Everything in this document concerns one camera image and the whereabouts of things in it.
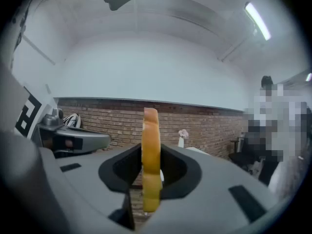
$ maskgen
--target ceiling light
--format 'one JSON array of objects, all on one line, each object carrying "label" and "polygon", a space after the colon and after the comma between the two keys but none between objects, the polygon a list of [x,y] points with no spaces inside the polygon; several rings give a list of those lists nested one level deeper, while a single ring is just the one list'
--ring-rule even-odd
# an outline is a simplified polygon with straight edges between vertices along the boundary
[{"label": "ceiling light", "polygon": [[306,81],[310,81],[311,78],[312,78],[312,73],[309,73],[308,76],[307,76],[307,78],[306,78]]},{"label": "ceiling light", "polygon": [[271,34],[270,34],[267,26],[265,25],[264,21],[262,20],[261,16],[259,15],[257,10],[255,9],[255,7],[249,2],[249,3],[247,3],[245,9],[249,13],[249,15],[253,18],[255,23],[258,25],[259,29],[261,30],[261,32],[264,36],[264,39],[269,40],[271,38]]}]

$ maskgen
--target black and white object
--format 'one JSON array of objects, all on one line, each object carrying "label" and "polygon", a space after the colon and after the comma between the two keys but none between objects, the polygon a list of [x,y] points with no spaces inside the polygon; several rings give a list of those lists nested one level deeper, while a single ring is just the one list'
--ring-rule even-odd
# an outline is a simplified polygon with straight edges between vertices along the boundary
[{"label": "black and white object", "polygon": [[80,128],[81,118],[78,114],[72,114],[67,116],[63,122],[65,126]]},{"label": "black and white object", "polygon": [[47,90],[38,89],[28,83],[23,86],[29,96],[16,121],[14,133],[31,139],[36,125],[46,114],[51,115],[57,104]]}]

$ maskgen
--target blurred person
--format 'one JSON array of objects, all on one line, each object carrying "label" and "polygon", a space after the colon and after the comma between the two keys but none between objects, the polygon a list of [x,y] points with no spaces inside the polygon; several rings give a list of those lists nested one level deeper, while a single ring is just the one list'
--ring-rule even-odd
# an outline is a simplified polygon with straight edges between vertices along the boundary
[{"label": "blurred person", "polygon": [[310,163],[311,114],[297,91],[268,76],[261,87],[248,110],[247,138],[263,159],[259,180],[283,199],[294,195]]}]

